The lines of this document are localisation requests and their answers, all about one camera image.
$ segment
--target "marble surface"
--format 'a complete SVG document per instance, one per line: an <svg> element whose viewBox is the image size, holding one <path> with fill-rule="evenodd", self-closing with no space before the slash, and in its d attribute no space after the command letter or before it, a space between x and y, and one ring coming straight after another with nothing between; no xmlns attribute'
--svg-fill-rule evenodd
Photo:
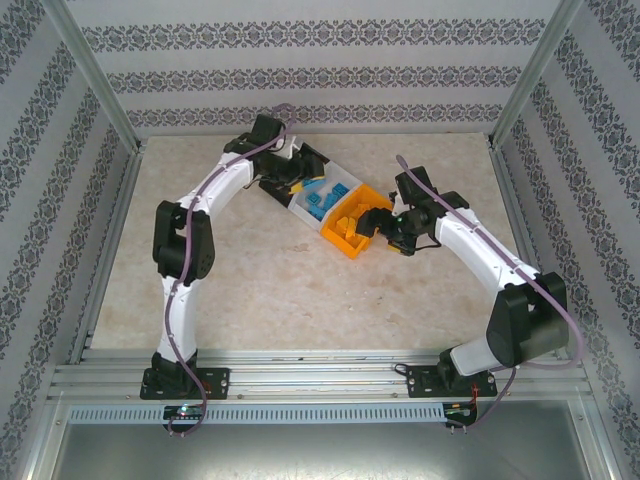
<svg viewBox="0 0 640 480"><path fill-rule="evenodd" d="M481 134L304 135L381 193L424 165L457 190L507 247L515 245ZM92 348L155 348L162 288L151 259L155 209L187 193L232 137L149 140ZM484 332L493 299L448 249L403 257L382 237L356 260L257 185L215 220L216 261L200 289L198 346L224 349L444 349Z"/></svg>

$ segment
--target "blue block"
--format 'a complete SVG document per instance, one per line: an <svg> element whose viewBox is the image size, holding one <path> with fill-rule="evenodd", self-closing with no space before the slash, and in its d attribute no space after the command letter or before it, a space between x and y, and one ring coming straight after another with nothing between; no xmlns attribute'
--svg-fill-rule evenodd
<svg viewBox="0 0 640 480"><path fill-rule="evenodd" d="M322 220L324 218L324 214L327 212L316 205L311 205L309 207L309 213L316 217L318 220Z"/></svg>
<svg viewBox="0 0 640 480"><path fill-rule="evenodd" d="M316 192L312 192L307 195L307 202L311 205L318 205L322 201L322 197L318 195Z"/></svg>
<svg viewBox="0 0 640 480"><path fill-rule="evenodd" d="M335 187L333 187L333 193L335 193L338 198L344 197L348 191L349 189L341 183L336 183Z"/></svg>
<svg viewBox="0 0 640 480"><path fill-rule="evenodd" d="M329 210L336 204L339 199L340 197L338 197L337 195L328 193L327 197L324 199L324 205L322 206L322 208L324 208L325 210Z"/></svg>
<svg viewBox="0 0 640 480"><path fill-rule="evenodd" d="M305 190L310 190L312 188L316 188L316 187L320 187L321 185L324 185L325 182L326 182L326 179L324 178L319 178L318 180L303 180L302 187Z"/></svg>

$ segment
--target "yellow container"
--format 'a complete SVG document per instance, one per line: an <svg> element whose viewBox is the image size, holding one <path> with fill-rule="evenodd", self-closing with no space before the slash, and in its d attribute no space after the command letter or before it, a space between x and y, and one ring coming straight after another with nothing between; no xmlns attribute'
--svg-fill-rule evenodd
<svg viewBox="0 0 640 480"><path fill-rule="evenodd" d="M354 259L367 248L371 238L358 235L354 232L354 222L364 212L372 208L388 208L393 205L389 199L383 197L369 185L360 185L354 192L349 192L345 199L331 212L329 212L320 234L342 250L349 258Z"/></svg>

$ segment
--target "vent grille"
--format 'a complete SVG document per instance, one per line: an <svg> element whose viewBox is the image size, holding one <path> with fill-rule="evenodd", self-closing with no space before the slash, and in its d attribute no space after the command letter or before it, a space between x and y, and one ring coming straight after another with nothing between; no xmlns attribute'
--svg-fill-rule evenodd
<svg viewBox="0 0 640 480"><path fill-rule="evenodd" d="M158 424L161 405L73 407L72 424ZM366 405L214 405L207 410L210 424L331 424L422 423L445 421L441 403Z"/></svg>

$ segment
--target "patterned wallpaper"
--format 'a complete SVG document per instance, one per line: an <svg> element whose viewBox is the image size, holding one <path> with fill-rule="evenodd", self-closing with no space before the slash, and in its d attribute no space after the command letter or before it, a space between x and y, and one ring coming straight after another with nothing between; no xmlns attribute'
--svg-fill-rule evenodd
<svg viewBox="0 0 640 480"><path fill-rule="evenodd" d="M289 102L307 131L490 132L558 0L74 0L141 137L240 132Z"/></svg>
<svg viewBox="0 0 640 480"><path fill-rule="evenodd" d="M129 156L35 0L0 2L0 479L68 360Z"/></svg>
<svg viewBox="0 0 640 480"><path fill-rule="evenodd" d="M640 478L640 2L579 10L503 146L538 262L580 318L623 478Z"/></svg>

